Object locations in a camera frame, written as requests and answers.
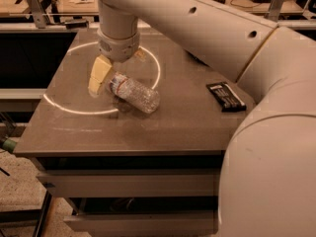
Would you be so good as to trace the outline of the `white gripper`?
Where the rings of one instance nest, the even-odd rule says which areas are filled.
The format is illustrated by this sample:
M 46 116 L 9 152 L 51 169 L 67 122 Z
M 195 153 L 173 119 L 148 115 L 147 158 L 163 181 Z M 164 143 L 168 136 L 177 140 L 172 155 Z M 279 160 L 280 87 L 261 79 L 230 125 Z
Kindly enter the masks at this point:
M 107 37 L 101 30 L 97 30 L 100 55 L 95 59 L 90 74 L 88 91 L 91 96 L 100 95 L 107 76 L 113 68 L 113 62 L 125 62 L 135 56 L 140 61 L 146 60 L 145 51 L 139 47 L 140 33 L 127 39 L 113 39 Z

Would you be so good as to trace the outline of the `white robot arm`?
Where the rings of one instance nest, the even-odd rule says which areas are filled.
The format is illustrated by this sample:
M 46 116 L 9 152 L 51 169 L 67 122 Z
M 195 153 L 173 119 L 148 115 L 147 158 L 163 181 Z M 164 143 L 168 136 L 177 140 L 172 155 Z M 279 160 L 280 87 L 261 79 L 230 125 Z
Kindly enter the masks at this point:
M 256 106 L 219 179 L 219 237 L 316 237 L 315 42 L 211 0 L 98 0 L 102 52 L 125 60 L 142 20 Z

